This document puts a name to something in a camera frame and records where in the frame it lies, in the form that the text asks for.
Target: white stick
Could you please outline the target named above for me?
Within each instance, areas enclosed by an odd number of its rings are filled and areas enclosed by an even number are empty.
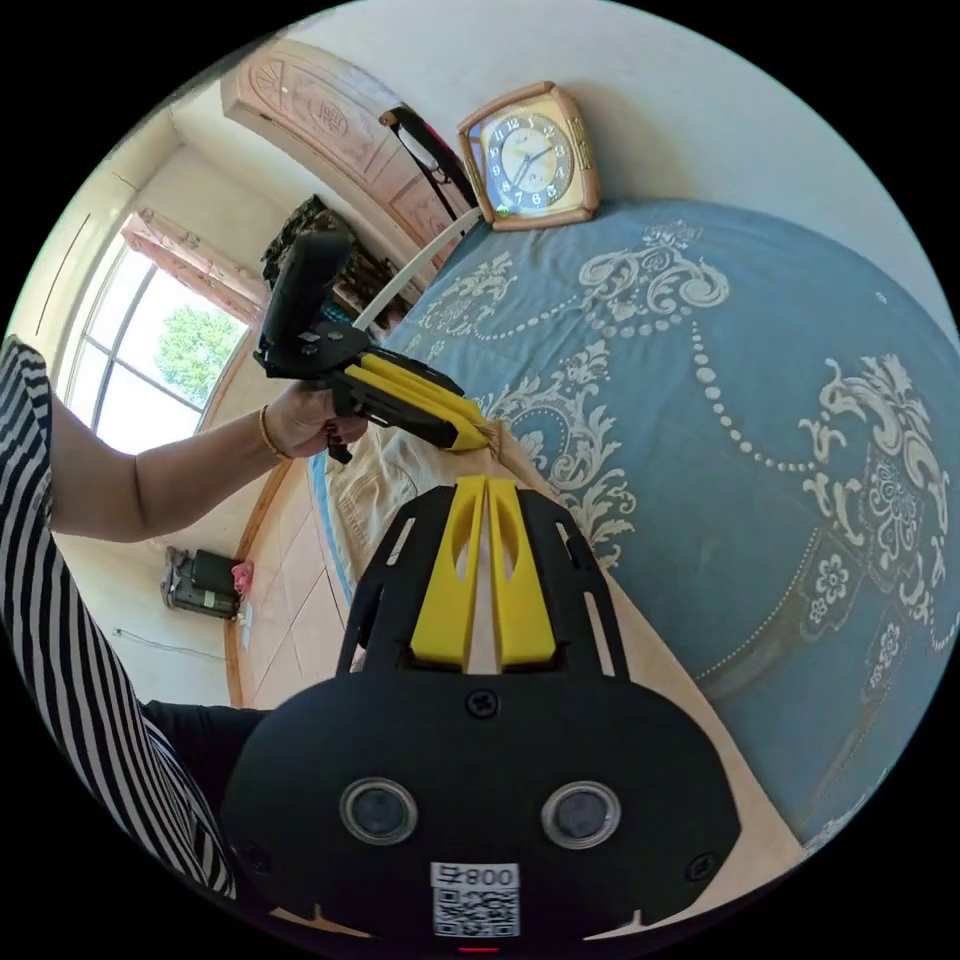
[[[443,233],[431,240],[393,279],[373,298],[370,306],[353,321],[358,330],[366,330],[380,311],[413,279],[417,272],[461,233],[466,233],[479,219],[479,207],[471,207]]]

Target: wooden baseboard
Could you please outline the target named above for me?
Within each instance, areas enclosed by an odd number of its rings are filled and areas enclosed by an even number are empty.
[[[243,528],[243,536],[240,537],[240,542],[237,544],[234,556],[238,560],[247,559],[250,549],[253,547],[253,541],[257,538],[260,525],[263,523],[267,511],[270,509],[270,504],[273,503],[273,498],[277,495],[280,484],[283,483],[292,462],[285,460],[270,471],[270,475],[260,491],[260,496],[257,497],[257,502],[254,504],[253,510],[250,511],[247,525]],[[230,705],[243,707],[247,704],[243,702],[243,686],[240,683],[240,636],[237,627],[236,620],[226,620],[224,622],[223,656],[227,664],[227,692],[230,695]]]

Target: wooden clock frame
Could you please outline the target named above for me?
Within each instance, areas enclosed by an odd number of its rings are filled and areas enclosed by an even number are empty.
[[[543,217],[514,215],[503,219],[497,216],[493,204],[490,203],[490,198],[487,196],[486,184],[480,176],[480,171],[477,169],[474,160],[469,133],[473,127],[491,114],[499,113],[514,104],[519,107],[523,101],[542,96],[550,96],[567,121],[571,144],[577,156],[577,173],[583,187],[583,201],[579,207],[567,210],[564,213],[548,214]],[[546,227],[563,226],[567,223],[583,223],[593,217],[594,211],[600,205],[600,178],[597,175],[593,150],[587,138],[583,116],[574,99],[555,83],[550,81],[534,83],[527,87],[521,87],[519,90],[514,90],[512,93],[504,94],[502,97],[497,97],[496,100],[492,100],[486,106],[474,111],[460,124],[457,128],[457,141],[463,154],[467,176],[470,178],[474,193],[477,195],[480,211],[484,220],[494,230],[540,230]]]

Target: wooden door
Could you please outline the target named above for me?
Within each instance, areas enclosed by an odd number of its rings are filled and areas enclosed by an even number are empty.
[[[428,179],[380,114],[402,102],[374,77],[331,53],[307,44],[279,41],[259,50],[224,78],[224,114],[304,162],[309,147],[336,168],[423,247],[451,223]],[[469,209],[459,192],[444,187],[457,216]],[[455,244],[434,258],[439,266]]]

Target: black bag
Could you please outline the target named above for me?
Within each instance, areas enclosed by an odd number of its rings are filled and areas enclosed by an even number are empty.
[[[163,583],[164,604],[208,617],[233,620],[240,611],[240,597],[233,586],[231,568],[237,563],[206,550],[196,556],[168,550],[171,568]]]

